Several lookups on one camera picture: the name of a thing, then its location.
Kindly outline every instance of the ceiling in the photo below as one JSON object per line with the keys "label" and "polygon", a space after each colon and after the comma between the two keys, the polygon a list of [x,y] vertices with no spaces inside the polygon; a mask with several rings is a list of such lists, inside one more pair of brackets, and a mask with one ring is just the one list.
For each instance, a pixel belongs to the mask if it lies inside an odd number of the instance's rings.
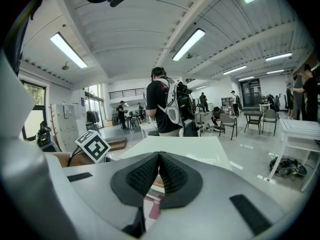
{"label": "ceiling", "polygon": [[[189,53],[173,61],[175,52],[196,28],[206,34]],[[61,32],[88,64],[80,69],[49,40]],[[149,77],[155,66],[169,76],[236,79],[292,72],[306,61],[313,40],[285,0],[125,0],[117,7],[86,0],[44,0],[30,21],[23,59],[70,83]],[[291,58],[265,58],[293,52]],[[68,62],[70,69],[61,67]]]}

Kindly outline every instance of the white table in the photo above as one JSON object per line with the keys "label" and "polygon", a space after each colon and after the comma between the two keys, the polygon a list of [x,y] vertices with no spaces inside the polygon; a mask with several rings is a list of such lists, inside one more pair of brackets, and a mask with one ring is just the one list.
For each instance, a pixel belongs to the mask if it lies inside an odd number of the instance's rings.
{"label": "white table", "polygon": [[[275,161],[272,171],[268,176],[268,180],[271,180],[272,176],[275,174],[276,169],[280,163],[281,158],[284,155],[286,147],[291,147],[295,149],[305,150],[306,157],[304,158],[302,164],[304,165],[308,160],[310,153],[320,152],[318,144],[314,140],[320,140],[320,125],[317,122],[312,121],[301,121],[301,120],[289,120],[280,119],[281,126],[283,128],[283,138],[282,147]],[[316,173],[316,170],[320,164],[320,155],[316,162],[314,171],[312,172],[309,179],[302,186],[301,191],[304,191],[312,177]]]}
{"label": "white table", "polygon": [[149,136],[149,132],[156,131],[158,129],[158,126],[156,122],[150,122],[150,123],[144,122],[140,124],[140,128],[141,128],[142,138],[144,139],[145,137]]}
{"label": "white table", "polygon": [[165,151],[199,161],[213,159],[216,166],[232,171],[227,155],[216,136],[201,138],[148,136],[119,158],[126,159],[156,151]]}
{"label": "white table", "polygon": [[259,104],[260,106],[260,111],[264,112],[264,107],[268,107],[268,110],[270,109],[270,103],[268,104]]}

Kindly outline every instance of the door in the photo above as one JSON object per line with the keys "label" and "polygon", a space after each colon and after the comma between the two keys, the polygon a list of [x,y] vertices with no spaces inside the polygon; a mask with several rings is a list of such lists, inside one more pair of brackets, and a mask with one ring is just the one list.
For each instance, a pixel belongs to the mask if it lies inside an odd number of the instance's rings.
{"label": "door", "polygon": [[258,107],[262,94],[259,79],[241,82],[243,107]]}

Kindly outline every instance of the gray chair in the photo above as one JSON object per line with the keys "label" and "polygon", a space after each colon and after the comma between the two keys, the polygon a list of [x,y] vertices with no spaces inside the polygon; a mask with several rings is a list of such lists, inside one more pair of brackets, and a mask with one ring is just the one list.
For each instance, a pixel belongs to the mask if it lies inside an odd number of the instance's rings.
{"label": "gray chair", "polygon": [[263,123],[262,123],[262,134],[264,134],[264,126],[265,126],[265,122],[267,123],[274,123],[274,132],[273,132],[273,136],[275,136],[276,134],[276,127],[277,127],[277,118],[278,115],[276,113],[276,111],[274,111],[273,109],[268,109],[264,112],[263,115]]}
{"label": "gray chair", "polygon": [[231,134],[231,141],[234,136],[234,130],[235,130],[235,136],[238,136],[238,126],[237,126],[237,118],[231,118],[227,114],[221,114],[220,115],[220,132],[219,137],[221,135],[221,128],[223,127],[223,132],[226,133],[226,126],[232,127],[232,134]]}

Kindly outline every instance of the person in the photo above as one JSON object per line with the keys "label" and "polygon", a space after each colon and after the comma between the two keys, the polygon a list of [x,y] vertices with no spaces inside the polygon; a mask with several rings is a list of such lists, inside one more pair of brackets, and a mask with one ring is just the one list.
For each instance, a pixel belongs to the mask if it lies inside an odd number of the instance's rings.
{"label": "person", "polygon": [[122,123],[122,129],[127,130],[126,127],[126,120],[125,120],[125,113],[128,113],[128,110],[124,109],[125,102],[123,100],[120,101],[120,105],[118,106],[118,117],[120,122]]}
{"label": "person", "polygon": [[163,67],[155,67],[151,72],[152,82],[146,88],[146,114],[155,117],[160,136],[178,137],[181,126],[171,122],[168,115],[158,107],[167,107],[169,86],[157,79],[168,79]]}
{"label": "person", "polygon": [[224,110],[217,107],[217,106],[213,109],[211,120],[212,120],[214,126],[218,126],[217,121],[220,120],[220,115],[224,114],[224,113],[225,113]]}
{"label": "person", "polygon": [[199,100],[200,100],[200,103],[202,105],[203,112],[209,112],[208,103],[207,103],[208,99],[207,99],[207,97],[206,97],[204,92],[201,93],[201,96],[199,97]]}
{"label": "person", "polygon": [[286,85],[286,98],[288,100],[289,119],[294,117],[294,96],[291,93],[291,83]]}
{"label": "person", "polygon": [[145,120],[145,117],[144,117],[144,108],[141,106],[141,103],[140,103],[140,102],[138,103],[138,105],[139,105],[138,110],[139,110],[140,118],[141,118],[141,120]]}
{"label": "person", "polygon": [[[7,57],[7,60],[12,67],[16,75],[19,74],[19,68],[22,58],[22,44],[26,34],[29,19],[33,20],[34,15],[38,8],[41,6],[43,0],[12,0],[14,6],[8,8],[9,21],[13,26],[10,31],[2,29],[2,31],[8,32],[8,35],[3,40],[3,51]],[[87,0],[89,3],[102,3],[107,0]],[[16,15],[23,11],[19,20],[16,19]]]}
{"label": "person", "polygon": [[268,94],[268,95],[265,97],[265,102],[270,104],[270,108],[271,108],[272,110],[275,109],[275,101],[274,101],[274,99],[271,97],[271,94]]}
{"label": "person", "polygon": [[311,67],[304,65],[304,72],[300,74],[306,79],[302,88],[293,88],[299,94],[306,93],[306,120],[316,122],[318,119],[318,83],[314,77]]}
{"label": "person", "polygon": [[234,90],[231,93],[232,93],[232,105],[233,105],[234,115],[236,117],[239,117],[239,108],[238,108],[238,103],[237,103],[237,95],[236,95],[236,92]]}

